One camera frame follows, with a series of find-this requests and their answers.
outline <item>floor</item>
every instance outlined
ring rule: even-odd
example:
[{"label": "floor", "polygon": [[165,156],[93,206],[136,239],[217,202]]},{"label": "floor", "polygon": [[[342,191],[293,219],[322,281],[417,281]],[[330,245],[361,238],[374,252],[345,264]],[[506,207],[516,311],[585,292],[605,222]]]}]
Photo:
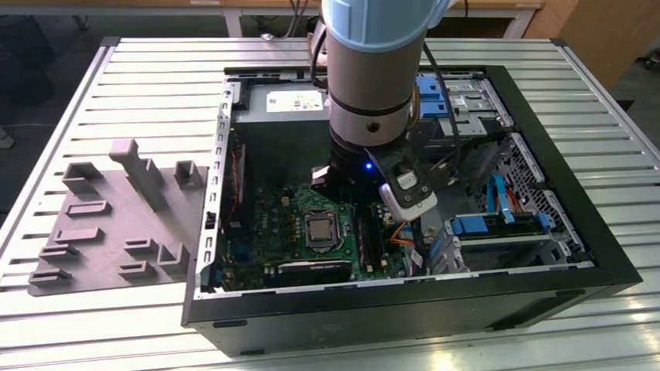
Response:
[{"label": "floor", "polygon": [[[284,33],[289,19],[274,21],[244,17],[245,36],[258,36],[269,27]],[[224,37],[226,29],[217,17],[92,17],[90,28],[80,32],[69,17],[38,17],[44,34],[56,52],[46,67],[56,87],[52,98],[34,107],[14,107],[0,97],[0,126],[14,138],[12,149],[0,150],[0,225],[22,188],[29,172],[57,125],[70,96],[88,68],[104,36],[124,37]],[[652,142],[660,144],[660,70],[634,64],[612,89],[617,100],[634,100],[629,115]]]}]

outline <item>white label sticker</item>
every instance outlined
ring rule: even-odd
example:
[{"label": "white label sticker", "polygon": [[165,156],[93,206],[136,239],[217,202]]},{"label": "white label sticker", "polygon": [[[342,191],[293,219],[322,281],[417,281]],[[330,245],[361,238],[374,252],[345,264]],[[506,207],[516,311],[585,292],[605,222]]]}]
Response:
[{"label": "white label sticker", "polygon": [[465,100],[460,97],[452,98],[452,107],[453,106],[466,106]]},{"label": "white label sticker", "polygon": [[424,258],[421,257],[420,253],[416,252],[416,250],[412,251],[410,259],[414,262],[414,264],[418,266],[418,268],[421,268],[421,264],[424,263]]},{"label": "white label sticker", "polygon": [[266,112],[322,111],[321,92],[316,90],[272,91]]},{"label": "white label sticker", "polygon": [[189,0],[190,5],[220,5],[217,0]]},{"label": "white label sticker", "polygon": [[416,176],[414,172],[406,172],[397,176],[396,180],[398,181],[398,185],[402,189],[410,189],[416,185]]}]

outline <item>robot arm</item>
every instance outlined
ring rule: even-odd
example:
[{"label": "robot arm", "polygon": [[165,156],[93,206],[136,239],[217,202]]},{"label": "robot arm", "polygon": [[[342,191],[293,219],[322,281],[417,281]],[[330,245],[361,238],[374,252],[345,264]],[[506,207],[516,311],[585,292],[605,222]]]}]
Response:
[{"label": "robot arm", "polygon": [[[377,183],[394,219],[416,219],[436,204],[405,140],[426,27],[449,0],[324,0],[328,51],[329,163],[350,184]],[[362,164],[380,176],[365,173]]]}]

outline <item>wooden desk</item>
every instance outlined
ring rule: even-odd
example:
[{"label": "wooden desk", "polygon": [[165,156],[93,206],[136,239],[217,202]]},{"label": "wooden desk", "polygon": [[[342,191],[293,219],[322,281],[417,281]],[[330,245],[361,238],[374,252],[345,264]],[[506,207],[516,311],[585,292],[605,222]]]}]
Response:
[{"label": "wooden desk", "polygon": [[[305,15],[318,14],[309,0]],[[510,19],[504,38],[520,39],[545,0],[468,0],[470,18]],[[222,15],[229,37],[241,37],[244,15],[290,15],[289,0],[0,0],[0,14],[21,15]],[[462,0],[446,17],[462,17]]]}]

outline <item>black cable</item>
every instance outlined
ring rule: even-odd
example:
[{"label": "black cable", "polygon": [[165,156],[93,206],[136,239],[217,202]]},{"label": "black cable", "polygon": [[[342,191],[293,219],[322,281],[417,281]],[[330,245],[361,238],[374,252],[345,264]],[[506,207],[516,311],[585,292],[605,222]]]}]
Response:
[{"label": "black cable", "polygon": [[321,48],[322,44],[325,42],[325,33],[324,31],[321,35],[318,36],[318,41],[316,42],[314,48],[313,48],[313,53],[312,53],[312,63],[309,66],[309,78],[312,79],[312,83],[314,87],[320,87],[317,83],[320,82],[318,79],[316,78],[316,61],[318,60],[318,54],[321,53]]},{"label": "black cable", "polygon": [[416,218],[410,222],[412,242],[414,243],[414,251],[420,254],[421,260],[421,275],[425,274],[429,257],[425,253],[424,233],[421,232],[421,218]]},{"label": "black cable", "polygon": [[434,62],[433,54],[430,54],[429,46],[425,43],[424,43],[424,54],[425,54],[425,58],[430,62],[430,67],[433,68],[434,78],[437,80],[437,83],[440,85],[440,90],[441,90],[442,95],[444,95],[444,106],[446,107],[449,124],[452,125],[453,147],[456,148],[456,150],[453,152],[453,157],[454,157],[453,176],[457,177],[457,163],[458,163],[458,159],[461,157],[461,140],[458,137],[456,117],[453,116],[452,99],[449,97],[446,84],[444,83],[442,72],[440,71],[440,68],[437,67],[437,63]]},{"label": "black cable", "polygon": [[302,3],[302,8],[300,9],[300,14],[296,17],[296,24],[293,25],[293,34],[292,34],[292,36],[296,34],[296,29],[298,28],[300,18],[302,17],[302,14],[305,13],[308,2],[309,2],[309,0],[305,0],[305,2]]}]

